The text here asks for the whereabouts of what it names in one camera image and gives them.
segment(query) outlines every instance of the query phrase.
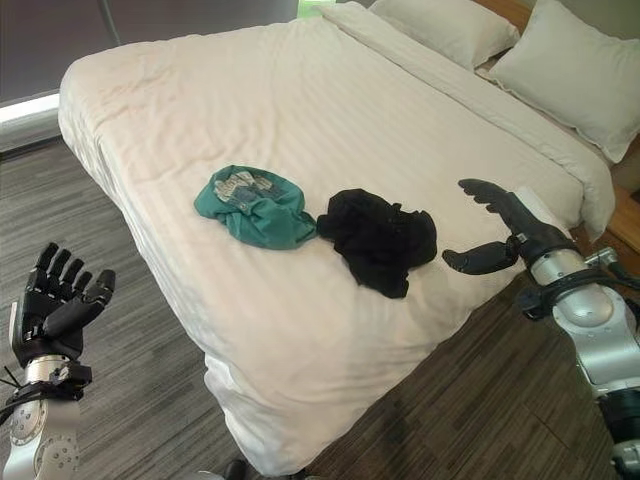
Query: floor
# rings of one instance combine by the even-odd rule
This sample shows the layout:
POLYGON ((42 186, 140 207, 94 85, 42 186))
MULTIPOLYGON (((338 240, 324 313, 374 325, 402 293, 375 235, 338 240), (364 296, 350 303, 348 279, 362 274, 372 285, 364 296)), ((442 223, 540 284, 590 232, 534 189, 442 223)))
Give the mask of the floor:
MULTIPOLYGON (((118 272, 85 331, 79 480, 180 479, 239 456, 203 355, 167 306, 119 213, 62 143, 0 162, 0 330, 39 250, 56 241, 118 272)), ((514 308, 524 278, 481 307, 310 471, 339 480, 613 480, 611 442, 567 338, 514 308)), ((17 369, 3 336, 0 362, 17 369)), ((10 388, 0 386, 0 395, 10 388)), ((8 455, 0 428, 0 462, 8 455)), ((252 479, 260 478, 252 474, 252 479)))

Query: nightstand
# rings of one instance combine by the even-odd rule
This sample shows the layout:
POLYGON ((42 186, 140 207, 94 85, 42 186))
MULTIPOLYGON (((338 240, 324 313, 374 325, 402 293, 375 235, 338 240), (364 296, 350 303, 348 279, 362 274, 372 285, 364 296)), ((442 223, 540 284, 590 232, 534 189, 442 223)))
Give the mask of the nightstand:
POLYGON ((614 189, 616 211, 602 237, 590 244, 582 228, 573 230, 572 234, 583 255, 613 247, 627 271, 640 275, 640 204, 623 188, 614 186, 614 189))

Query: black clothing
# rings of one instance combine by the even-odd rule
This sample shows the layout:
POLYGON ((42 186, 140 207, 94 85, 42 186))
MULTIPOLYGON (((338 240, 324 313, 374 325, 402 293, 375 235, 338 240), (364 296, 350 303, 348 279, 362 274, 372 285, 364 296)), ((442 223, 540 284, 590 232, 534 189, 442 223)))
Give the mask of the black clothing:
POLYGON ((404 298, 408 270, 436 256, 436 227, 426 212, 407 213, 401 205, 362 189, 343 190, 318 217, 320 236, 334 241, 358 284, 389 298, 404 298))

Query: white duvet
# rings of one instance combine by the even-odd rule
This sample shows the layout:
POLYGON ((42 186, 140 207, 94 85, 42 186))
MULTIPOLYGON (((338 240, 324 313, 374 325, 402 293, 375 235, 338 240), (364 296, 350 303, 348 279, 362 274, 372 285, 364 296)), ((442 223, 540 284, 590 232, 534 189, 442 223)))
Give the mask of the white duvet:
POLYGON ((461 178, 529 186, 592 236, 614 203, 604 164, 528 107, 357 4, 323 15, 102 52, 60 92, 65 141, 122 210, 265 475, 310 463, 521 267, 469 277, 438 258, 390 300, 358 287, 329 242, 261 250, 200 217, 215 171, 282 175, 313 216, 356 187, 424 209, 440 251, 507 236, 461 178))

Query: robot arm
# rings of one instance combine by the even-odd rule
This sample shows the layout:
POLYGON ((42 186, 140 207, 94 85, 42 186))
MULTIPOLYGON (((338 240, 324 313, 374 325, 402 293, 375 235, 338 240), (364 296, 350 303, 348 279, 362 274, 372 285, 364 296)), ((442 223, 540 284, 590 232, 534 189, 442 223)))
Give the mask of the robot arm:
POLYGON ((11 454, 4 480, 69 480, 78 466, 78 400, 91 383, 91 368, 78 361, 82 329, 102 313, 115 289, 115 273, 76 277, 84 263, 49 244, 31 270, 20 306, 12 306, 11 347, 25 381, 0 413, 11 418, 11 454))
POLYGON ((522 258, 537 287, 518 297, 531 320, 553 315, 571 337, 578 364, 591 386, 614 441, 613 463, 625 480, 640 479, 640 332, 624 299, 607 287, 640 289, 605 251, 604 263, 617 278, 590 270, 577 248, 558 228, 538 220, 512 192, 482 180, 459 182, 465 193, 498 213, 511 236, 465 253, 445 250, 447 264, 462 273, 482 275, 522 258))

